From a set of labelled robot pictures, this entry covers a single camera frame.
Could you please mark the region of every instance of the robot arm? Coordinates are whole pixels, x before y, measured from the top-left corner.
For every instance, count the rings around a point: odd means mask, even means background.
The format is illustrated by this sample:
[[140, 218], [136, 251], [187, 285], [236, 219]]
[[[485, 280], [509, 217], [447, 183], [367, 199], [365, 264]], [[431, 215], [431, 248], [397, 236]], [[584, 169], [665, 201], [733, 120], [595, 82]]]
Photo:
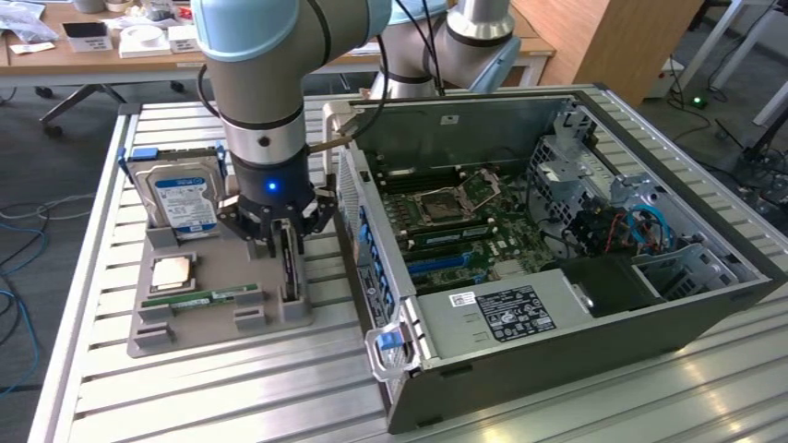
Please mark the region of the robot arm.
[[[392, 0], [192, 0], [217, 98], [215, 112], [240, 188], [240, 195], [219, 209], [219, 219], [241, 238], [263, 242], [271, 255], [273, 233], [284, 224], [296, 232], [303, 252], [303, 237], [323, 230], [336, 207], [329, 178], [320, 189], [309, 181], [303, 78], [391, 24], [383, 36], [392, 48], [391, 97], [433, 93], [412, 88], [428, 82], [435, 71], [405, 14], [428, 32], [423, 0], [393, 2], [392, 16]], [[444, 78], [473, 91], [491, 92], [520, 49], [508, 0], [460, 0], [448, 13], [444, 0], [427, 0], [427, 10]], [[304, 217], [315, 196], [316, 210]]]
[[[389, 48], [389, 97], [435, 95], [436, 67], [421, 33], [428, 36], [427, 16], [435, 32], [435, 51], [443, 80], [479, 93], [503, 84], [520, 52], [513, 35], [515, 19], [508, 0], [460, 0], [447, 11], [443, 0], [392, 0], [393, 14], [383, 39]], [[372, 96], [383, 96], [383, 74]]]
[[383, 32], [391, 0], [192, 0], [192, 8], [240, 188], [220, 218], [269, 246], [287, 220], [300, 250], [335, 206], [327, 187], [319, 210], [301, 215], [315, 189], [300, 83]]

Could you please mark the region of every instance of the power supply label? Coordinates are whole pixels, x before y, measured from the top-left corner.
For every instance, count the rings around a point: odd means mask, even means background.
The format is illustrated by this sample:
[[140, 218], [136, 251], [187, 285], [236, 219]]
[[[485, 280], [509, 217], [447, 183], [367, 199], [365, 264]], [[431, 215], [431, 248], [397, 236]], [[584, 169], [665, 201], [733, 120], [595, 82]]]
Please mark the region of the power supply label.
[[476, 302], [497, 341], [509, 341], [555, 329], [553, 319], [532, 286], [477, 295]]

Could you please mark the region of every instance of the hard drive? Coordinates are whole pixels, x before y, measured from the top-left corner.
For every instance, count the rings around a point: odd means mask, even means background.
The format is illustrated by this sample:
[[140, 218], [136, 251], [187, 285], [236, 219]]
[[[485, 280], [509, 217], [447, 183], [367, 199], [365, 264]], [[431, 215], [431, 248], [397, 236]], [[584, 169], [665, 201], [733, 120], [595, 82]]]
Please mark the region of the hard drive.
[[224, 150], [135, 148], [120, 167], [148, 211], [149, 227], [171, 227], [180, 240], [217, 233], [224, 198]]

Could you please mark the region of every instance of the barcode sticker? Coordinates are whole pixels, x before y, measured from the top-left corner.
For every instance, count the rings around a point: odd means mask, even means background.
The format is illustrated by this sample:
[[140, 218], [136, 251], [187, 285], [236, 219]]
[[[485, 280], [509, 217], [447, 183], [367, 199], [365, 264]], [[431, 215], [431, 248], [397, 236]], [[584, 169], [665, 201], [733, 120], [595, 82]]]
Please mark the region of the barcode sticker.
[[448, 299], [452, 302], [453, 307], [473, 305], [476, 303], [476, 294], [475, 293], [455, 293], [448, 296]]

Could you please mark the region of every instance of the slotted aluminum surface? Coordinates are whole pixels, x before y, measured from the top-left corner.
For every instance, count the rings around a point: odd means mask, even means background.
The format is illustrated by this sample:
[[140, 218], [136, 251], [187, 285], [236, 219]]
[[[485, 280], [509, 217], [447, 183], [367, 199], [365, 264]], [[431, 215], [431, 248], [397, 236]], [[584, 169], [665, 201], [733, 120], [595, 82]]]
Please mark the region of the slotted aluminum surface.
[[[585, 91], [787, 269], [779, 233], [615, 96]], [[352, 97], [307, 101], [311, 143], [323, 137], [323, 102]], [[145, 214], [117, 174], [116, 152], [143, 145], [203, 147], [221, 138], [219, 121], [199, 103], [147, 105], [140, 115], [119, 118], [31, 441], [788, 441], [784, 293], [724, 320], [677, 353], [388, 435], [332, 228], [307, 243], [311, 327], [129, 358], [124, 341]], [[615, 140], [603, 139], [600, 151], [624, 172], [640, 168], [619, 155]], [[320, 159], [311, 165], [320, 182]]]

